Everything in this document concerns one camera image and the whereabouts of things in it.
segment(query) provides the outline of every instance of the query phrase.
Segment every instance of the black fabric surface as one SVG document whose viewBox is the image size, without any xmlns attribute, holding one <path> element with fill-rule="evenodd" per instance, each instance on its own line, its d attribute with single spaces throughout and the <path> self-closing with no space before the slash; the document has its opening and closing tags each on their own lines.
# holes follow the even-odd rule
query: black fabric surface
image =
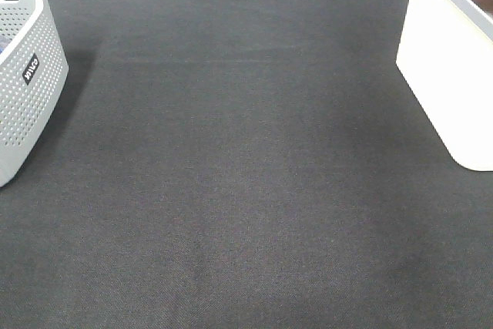
<svg viewBox="0 0 493 329">
<path fill-rule="evenodd" d="M 50 0 L 70 73 L 0 190 L 0 328 L 490 328 L 493 173 L 407 0 Z"/>
</svg>

